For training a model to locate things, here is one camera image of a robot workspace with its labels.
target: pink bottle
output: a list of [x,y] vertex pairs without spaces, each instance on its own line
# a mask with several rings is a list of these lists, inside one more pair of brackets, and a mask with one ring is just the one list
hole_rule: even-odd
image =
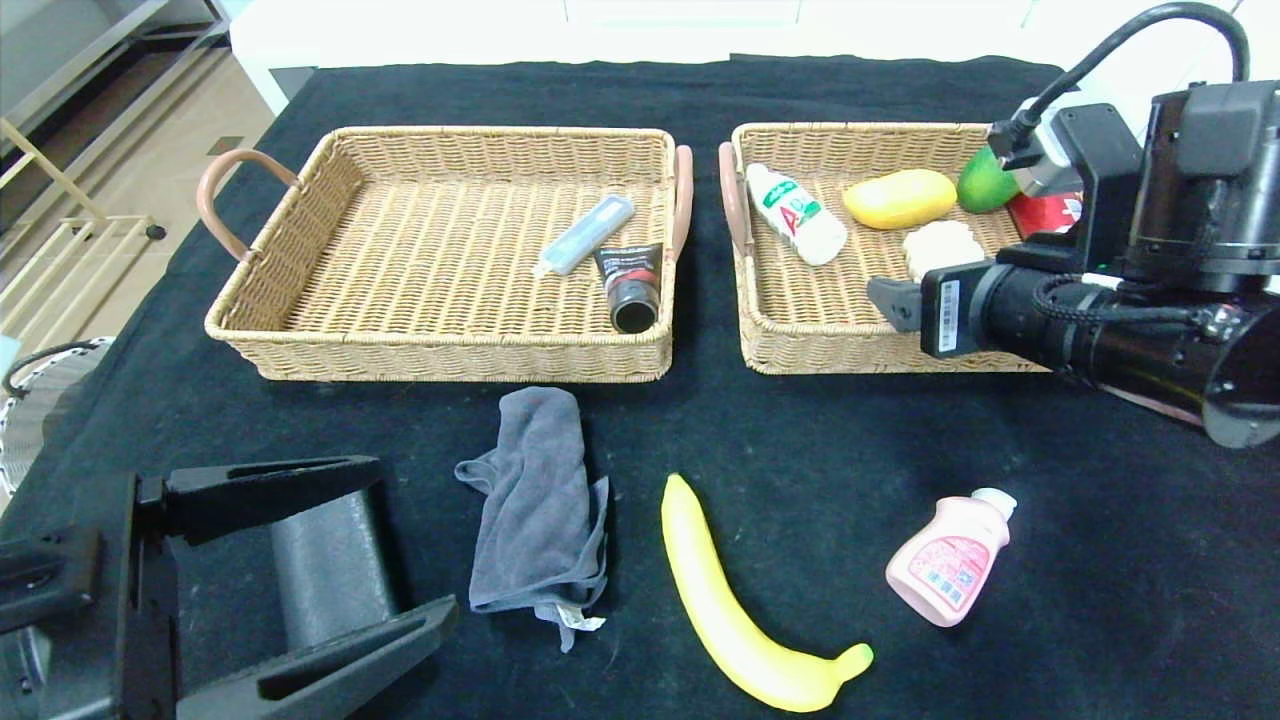
[[982,592],[996,553],[1009,544],[1007,521],[1016,506],[996,488],[943,497],[933,520],[893,553],[884,579],[929,623],[955,625]]

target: green fruit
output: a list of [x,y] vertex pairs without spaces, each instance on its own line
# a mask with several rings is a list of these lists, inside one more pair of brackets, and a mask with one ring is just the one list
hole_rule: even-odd
[[956,200],[970,213],[989,213],[1018,195],[1014,173],[1000,168],[989,145],[974,154],[956,182]]

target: basket handle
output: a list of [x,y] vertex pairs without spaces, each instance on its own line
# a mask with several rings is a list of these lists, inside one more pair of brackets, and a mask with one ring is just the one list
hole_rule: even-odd
[[750,255],[751,233],[748,229],[746,213],[742,209],[742,193],[737,183],[737,160],[733,156],[733,143],[721,142],[721,201],[724,204],[724,220],[728,223],[728,237],[742,258]]
[[676,227],[671,247],[678,260],[689,240],[689,222],[694,211],[694,151],[687,145],[676,147]]
[[230,172],[230,169],[237,163],[243,163],[244,160],[253,160],[259,165],[262,165],[271,172],[273,176],[280,178],[280,182],[288,186],[298,187],[298,176],[293,174],[292,170],[284,165],[276,163],[266,152],[259,150],[251,150],[248,147],[238,147],[236,150],[228,150],[214,161],[209,164],[205,169],[205,174],[200,176],[200,184],[196,186],[196,209],[200,211],[200,219],[205,222],[205,227],[209,232],[218,238],[218,242],[223,243],[223,247],[232,254],[232,258],[237,260],[243,260],[248,255],[248,249],[241,242],[241,238],[236,237],[236,233],[227,229],[227,224],[223,219],[218,217],[218,210],[214,209],[214,192],[218,191],[218,183],[223,181],[223,177]]

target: wicker basket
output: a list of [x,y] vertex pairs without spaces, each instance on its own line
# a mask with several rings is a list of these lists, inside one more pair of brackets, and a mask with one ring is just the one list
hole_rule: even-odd
[[[212,210],[244,159],[292,186],[248,250]],[[636,213],[607,245],[664,246],[658,320],[639,334],[611,327],[590,260],[564,277],[530,272],[611,192]],[[205,331],[271,379],[653,380],[671,366],[691,202],[691,154],[657,129],[343,128],[297,177],[234,150],[197,192],[239,260]]]
[[[936,360],[919,333],[899,333],[867,297],[872,275],[908,279],[905,231],[876,231],[847,217],[840,193],[850,184],[906,168],[955,178],[982,146],[986,126],[936,123],[751,123],[721,145],[721,190],[733,240],[737,314],[746,364],[765,374],[1018,372],[1036,365],[1002,352]],[[764,163],[796,178],[850,228],[831,263],[813,268],[750,211],[744,168]],[[750,217],[749,224],[745,215]],[[964,220],[988,255],[1016,242],[1007,213]]]

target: banana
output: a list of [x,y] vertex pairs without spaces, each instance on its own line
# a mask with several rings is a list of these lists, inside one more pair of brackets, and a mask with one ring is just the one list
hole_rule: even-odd
[[872,664],[865,643],[826,660],[782,647],[760,632],[724,579],[698,496],[676,473],[667,477],[662,497],[662,538],[703,647],[730,680],[760,702],[792,712],[822,710]]

